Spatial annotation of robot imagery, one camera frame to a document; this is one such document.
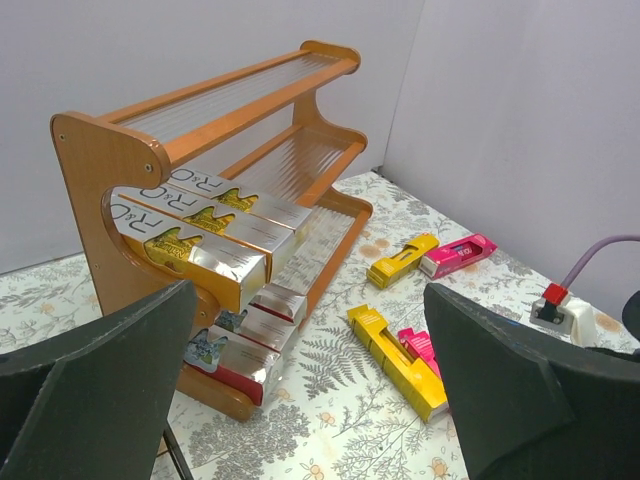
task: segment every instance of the pink box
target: pink box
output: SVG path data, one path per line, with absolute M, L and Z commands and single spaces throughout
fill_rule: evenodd
M 495 243 L 476 233 L 425 253 L 420 260 L 420 270 L 435 280 L 487 258 L 497 249 Z
M 398 340 L 414 359 L 421 358 L 424 363 L 440 378 L 440 368 L 436 362 L 436 353 L 431 345 L 431 337 L 427 332 L 414 333 L 413 328 L 405 328 L 398 332 Z

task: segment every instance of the gray wall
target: gray wall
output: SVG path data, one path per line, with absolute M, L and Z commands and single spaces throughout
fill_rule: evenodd
M 423 0 L 12 0 L 0 16 L 0 272 L 80 251 L 49 138 L 53 113 L 92 115 L 296 50 L 317 38 L 362 68 L 320 93 L 323 113 L 366 132 L 349 170 L 382 163 Z M 254 129 L 235 145 L 276 131 Z M 238 158 L 226 147 L 225 162 Z M 209 164 L 217 172 L 224 162 Z
M 384 173 L 561 280 L 593 242 L 640 231 L 640 3 L 427 0 Z M 575 291 L 618 316 L 640 245 Z

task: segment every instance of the tablecloth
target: tablecloth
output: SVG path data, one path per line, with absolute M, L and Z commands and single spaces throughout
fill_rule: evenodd
M 425 329 L 427 278 L 421 272 L 379 291 L 366 281 L 365 271 L 422 232 L 442 244 L 470 232 L 375 173 L 339 181 L 336 188 L 371 202 L 374 214 L 316 307 L 267 404 L 241 424 L 179 392 L 174 396 L 169 421 L 196 479 L 466 477 L 451 417 L 421 422 L 354 337 L 345 312 L 366 303 L 389 320 L 394 333 Z M 528 323 L 526 312 L 548 280 L 498 250 L 440 282 Z M 99 316 L 83 255 L 0 277 L 0 353 Z M 597 329 L 601 346 L 621 351 L 638 346 L 605 314 L 597 314 Z M 177 479 L 168 455 L 156 461 L 152 478 Z

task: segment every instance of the shelf rack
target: shelf rack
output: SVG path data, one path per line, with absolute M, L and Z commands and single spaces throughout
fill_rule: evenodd
M 276 279 L 307 294 L 310 314 L 372 213 L 367 202 L 331 188 L 366 148 L 366 137 L 325 120 L 316 103 L 319 88 L 359 65 L 353 49 L 306 41 L 295 52 L 106 115 L 54 115 L 51 135 L 103 314 L 175 281 L 121 238 L 109 211 L 112 189 L 156 188 L 173 170 L 290 104 L 291 127 L 226 170 L 209 170 L 314 209 L 312 233 L 291 260 L 295 274 L 285 268 Z M 327 221 L 337 228 L 334 237 L 314 246 Z M 210 326 L 220 310 L 206 290 L 197 293 L 194 331 Z M 254 410 L 242 392 L 188 365 L 178 389 L 238 420 Z

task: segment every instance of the box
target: box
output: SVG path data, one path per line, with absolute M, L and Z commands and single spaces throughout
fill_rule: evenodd
M 367 278 L 379 289 L 385 289 L 404 275 L 418 268 L 420 259 L 439 245 L 438 239 L 427 233 L 408 242 L 393 257 L 381 258 L 367 270 Z
M 140 258 L 174 277 L 192 280 L 222 308 L 241 312 L 266 283 L 263 253 L 116 195 L 111 197 L 111 215 Z
M 279 353 L 216 325 L 189 341 L 184 361 L 245 393 L 258 406 L 280 381 L 284 368 Z
M 289 228 L 170 185 L 152 190 L 120 187 L 114 193 L 261 251 L 267 256 L 267 281 L 282 271 L 297 248 Z
M 476 233 L 427 252 L 420 261 L 420 270 L 435 280 L 487 258 L 497 249 L 491 240 Z
M 388 330 L 389 323 L 366 305 L 347 312 L 356 337 L 423 421 L 449 408 L 442 380 L 421 358 L 412 359 Z
M 242 313 L 223 310 L 214 324 L 270 348 L 285 358 L 298 339 L 298 328 L 293 323 L 252 305 Z
M 414 360 L 421 358 L 438 378 L 442 378 L 440 367 L 436 362 L 436 352 L 433 350 L 431 337 L 427 332 L 414 333 L 413 328 L 405 328 L 398 332 L 398 340 Z
M 295 326 L 307 317 L 307 296 L 269 283 L 251 300 L 251 305 L 277 315 Z
M 239 183 L 188 168 L 171 172 L 168 183 L 290 228 L 294 231 L 298 244 L 302 243 L 308 230 L 311 209 L 260 193 Z

